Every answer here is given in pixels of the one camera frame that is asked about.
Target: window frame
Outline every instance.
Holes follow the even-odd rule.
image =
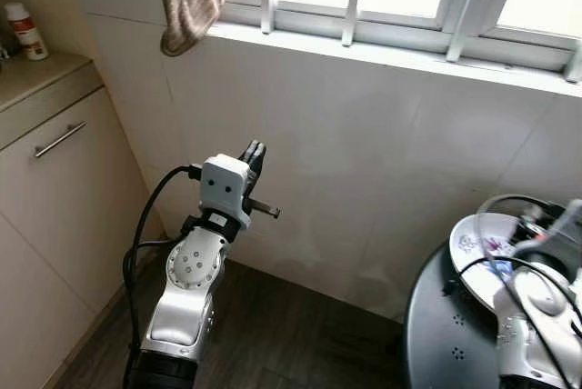
[[[226,0],[222,19],[353,42],[404,47],[445,55],[448,62],[481,59],[564,74],[582,80],[582,39],[497,25],[506,0],[440,0],[435,18],[358,12],[277,0]]]

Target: cabinet door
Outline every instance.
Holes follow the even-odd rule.
[[[89,308],[0,215],[0,385],[40,388],[93,317]]]
[[[68,126],[86,126],[35,158]],[[98,312],[122,283],[147,191],[104,88],[0,152],[0,212]]]

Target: window sill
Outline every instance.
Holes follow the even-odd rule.
[[[208,35],[257,45],[359,60],[377,65],[396,66],[502,85],[513,85],[553,94],[582,97],[580,84],[568,83],[560,74],[533,68],[507,67],[499,63],[468,58],[461,58],[457,63],[451,64],[445,60],[445,55],[437,53],[361,43],[353,43],[350,47],[344,47],[334,38],[280,30],[275,30],[270,35],[263,35],[256,26],[225,22],[214,24],[208,30]]]

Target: drawer handle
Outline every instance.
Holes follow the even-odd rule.
[[[66,132],[64,132],[62,135],[60,135],[59,137],[57,137],[49,145],[35,147],[35,158],[37,159],[41,155],[45,155],[46,153],[48,153],[49,151],[51,151],[53,148],[55,148],[57,145],[59,145],[61,142],[63,142],[67,137],[70,137],[70,136],[74,135],[76,132],[78,132],[79,130],[81,130],[86,125],[87,125],[87,122],[86,121],[83,121],[83,122],[81,122],[81,123],[79,123],[77,125],[69,124],[66,127]]]

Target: white tile wall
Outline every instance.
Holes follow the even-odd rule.
[[[576,99],[218,37],[167,58],[159,0],[133,1],[84,6],[134,20],[91,25],[150,187],[185,160],[268,146],[255,196],[284,212],[255,214],[236,260],[397,319],[424,260],[489,194],[579,193]],[[169,233],[193,196],[181,182],[160,200]]]

